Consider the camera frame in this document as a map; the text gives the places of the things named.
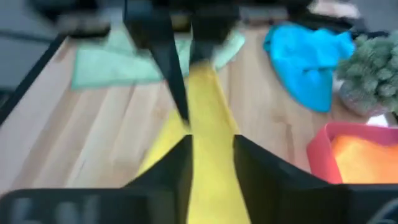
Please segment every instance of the blue towel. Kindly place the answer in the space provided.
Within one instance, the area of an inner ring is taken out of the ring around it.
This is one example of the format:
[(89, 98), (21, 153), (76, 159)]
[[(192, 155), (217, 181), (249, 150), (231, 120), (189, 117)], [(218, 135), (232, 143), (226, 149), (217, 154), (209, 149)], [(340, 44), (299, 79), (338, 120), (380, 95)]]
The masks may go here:
[(348, 32), (334, 34), (296, 24), (272, 27), (263, 45), (282, 84), (305, 107), (329, 112), (333, 71), (340, 59), (349, 58), (354, 43)]

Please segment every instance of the light green cloth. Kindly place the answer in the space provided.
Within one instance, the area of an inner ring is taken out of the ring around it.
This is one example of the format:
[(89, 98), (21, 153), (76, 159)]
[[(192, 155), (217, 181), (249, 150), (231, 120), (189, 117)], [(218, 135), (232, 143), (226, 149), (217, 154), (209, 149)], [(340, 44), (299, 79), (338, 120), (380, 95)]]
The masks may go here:
[[(216, 69), (230, 61), (243, 46), (245, 39), (233, 31), (226, 43), (216, 49)], [(176, 37), (176, 48), (184, 76), (189, 73), (191, 39)], [(76, 53), (72, 88), (93, 88), (109, 85), (131, 85), (161, 81), (162, 74), (150, 54), (136, 53), (125, 28), (113, 28), (108, 39), (100, 44), (82, 43)]]

